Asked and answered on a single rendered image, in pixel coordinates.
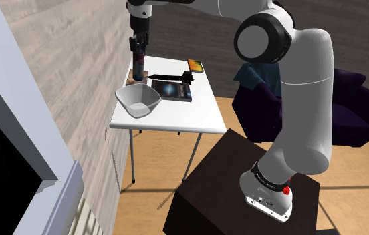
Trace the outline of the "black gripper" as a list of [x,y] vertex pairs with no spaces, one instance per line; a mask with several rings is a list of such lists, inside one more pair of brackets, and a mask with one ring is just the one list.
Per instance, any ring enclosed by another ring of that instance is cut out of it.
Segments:
[[[133,36],[144,40],[144,49],[149,43],[150,18],[139,18],[133,15],[130,16],[130,28],[133,30]],[[130,50],[136,52],[136,38],[129,37]]]

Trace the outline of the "dark tall bottle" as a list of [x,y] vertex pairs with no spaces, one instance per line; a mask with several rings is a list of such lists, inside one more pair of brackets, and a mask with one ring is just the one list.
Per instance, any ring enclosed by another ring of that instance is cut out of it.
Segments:
[[133,55],[133,79],[136,81],[140,81],[144,78],[144,58],[145,58],[145,49],[139,43],[136,43],[136,52],[132,52]]

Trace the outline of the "brown square coaster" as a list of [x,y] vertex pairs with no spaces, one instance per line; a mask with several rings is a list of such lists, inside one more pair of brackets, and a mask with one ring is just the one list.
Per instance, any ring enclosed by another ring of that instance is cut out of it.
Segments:
[[148,81],[148,71],[143,71],[144,73],[144,78],[140,81],[136,81],[133,79],[133,70],[131,69],[129,71],[125,86],[129,86],[129,85],[133,85],[133,84],[137,84],[137,83],[143,83],[143,84],[147,84]]

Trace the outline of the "grey square bowl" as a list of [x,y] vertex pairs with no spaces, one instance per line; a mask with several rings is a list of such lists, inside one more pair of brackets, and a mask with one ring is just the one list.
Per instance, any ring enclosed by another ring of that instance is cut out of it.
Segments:
[[142,83],[123,87],[115,92],[115,96],[126,112],[135,119],[149,115],[162,100],[156,90]]

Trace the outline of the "dark galaxy-cover book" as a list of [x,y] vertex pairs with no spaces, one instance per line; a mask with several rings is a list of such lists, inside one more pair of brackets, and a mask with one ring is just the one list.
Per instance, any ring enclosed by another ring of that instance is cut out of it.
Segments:
[[192,102],[190,86],[187,83],[153,79],[151,87],[163,100]]

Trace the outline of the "orange tablet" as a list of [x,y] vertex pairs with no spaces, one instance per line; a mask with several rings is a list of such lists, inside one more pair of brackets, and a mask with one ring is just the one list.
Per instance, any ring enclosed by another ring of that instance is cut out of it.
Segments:
[[188,59],[187,63],[188,63],[188,66],[189,66],[189,71],[195,72],[195,73],[203,73],[204,72],[203,65],[200,61],[196,61],[196,60],[193,60],[193,59]]

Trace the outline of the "white table with metal legs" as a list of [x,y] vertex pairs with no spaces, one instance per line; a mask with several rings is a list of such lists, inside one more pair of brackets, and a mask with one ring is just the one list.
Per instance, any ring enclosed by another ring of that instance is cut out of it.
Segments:
[[[117,102],[109,127],[129,130],[133,183],[135,175],[132,130],[199,133],[182,182],[187,177],[202,134],[224,134],[227,131],[205,73],[206,69],[203,65],[202,68],[203,73],[192,73],[194,79],[190,85],[192,102],[162,100],[152,113],[139,119],[127,114]],[[189,71],[189,66],[187,60],[145,56],[144,71],[148,71],[149,75],[181,75],[184,71]]]

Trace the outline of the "teal cloth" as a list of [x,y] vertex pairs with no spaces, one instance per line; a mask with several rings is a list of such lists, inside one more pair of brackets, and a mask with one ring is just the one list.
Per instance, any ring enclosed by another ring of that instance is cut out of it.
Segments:
[[281,76],[278,63],[244,63],[233,80],[251,90],[260,83],[265,83],[276,97],[281,97]]

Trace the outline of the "white framed window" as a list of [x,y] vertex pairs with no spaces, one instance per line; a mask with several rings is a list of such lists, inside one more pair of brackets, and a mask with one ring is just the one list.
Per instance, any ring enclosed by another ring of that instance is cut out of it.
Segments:
[[82,172],[0,9],[0,235],[68,235]]

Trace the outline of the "dark robot stand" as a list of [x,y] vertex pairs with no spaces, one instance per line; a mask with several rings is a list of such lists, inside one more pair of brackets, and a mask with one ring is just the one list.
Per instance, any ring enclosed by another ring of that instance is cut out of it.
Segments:
[[164,224],[166,235],[316,235],[320,185],[303,174],[291,179],[293,211],[281,223],[248,205],[240,175],[265,150],[232,129],[178,187]]

